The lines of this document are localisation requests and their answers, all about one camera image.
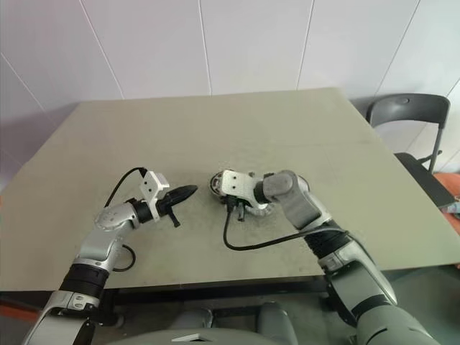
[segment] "gray table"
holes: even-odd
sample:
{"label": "gray table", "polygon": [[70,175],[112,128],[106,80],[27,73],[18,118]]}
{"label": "gray table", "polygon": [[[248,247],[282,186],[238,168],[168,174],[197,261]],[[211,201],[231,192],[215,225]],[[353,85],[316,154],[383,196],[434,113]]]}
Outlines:
{"label": "gray table", "polygon": [[[302,175],[382,269],[460,262],[460,239],[362,116],[332,88],[82,103],[4,191],[0,289],[54,290],[120,176],[144,165],[200,188],[169,219],[127,240],[137,252],[108,288],[321,274],[302,239],[254,252],[222,243],[219,170]],[[140,196],[137,176],[115,202]],[[233,222],[236,244],[293,232],[278,209]]]}

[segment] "black folding chair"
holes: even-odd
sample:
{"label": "black folding chair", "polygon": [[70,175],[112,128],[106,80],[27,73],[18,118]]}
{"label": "black folding chair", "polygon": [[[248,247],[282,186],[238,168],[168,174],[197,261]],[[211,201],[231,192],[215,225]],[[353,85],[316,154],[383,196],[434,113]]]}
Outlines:
{"label": "black folding chair", "polygon": [[[378,99],[367,109],[367,121],[372,127],[401,120],[438,124],[438,134],[431,155],[419,160],[405,152],[396,153],[395,156],[439,208],[454,202],[454,197],[432,175],[436,158],[442,153],[439,145],[446,125],[449,106],[449,100],[443,96],[401,93]],[[422,163],[429,160],[430,167],[426,170]]]}

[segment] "robotic arm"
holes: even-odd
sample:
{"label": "robotic arm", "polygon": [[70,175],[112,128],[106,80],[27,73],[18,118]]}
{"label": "robotic arm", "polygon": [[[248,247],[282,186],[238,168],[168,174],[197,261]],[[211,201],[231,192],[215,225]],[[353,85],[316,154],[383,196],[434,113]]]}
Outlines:
{"label": "robotic arm", "polygon": [[255,209],[281,205],[290,223],[305,234],[336,310],[357,328],[358,344],[438,344],[414,317],[397,307],[390,283],[365,248],[334,222],[303,178],[289,170],[264,178],[225,170],[211,180],[211,189],[227,204],[232,200]]}
{"label": "robotic arm", "polygon": [[89,344],[94,322],[98,322],[101,294],[126,237],[141,224],[152,219],[157,222],[165,215],[176,227],[180,225],[172,207],[190,197],[198,187],[179,187],[159,199],[159,193],[170,187],[165,177],[143,168],[139,171],[144,198],[105,207],[97,215],[93,231],[23,344]]}

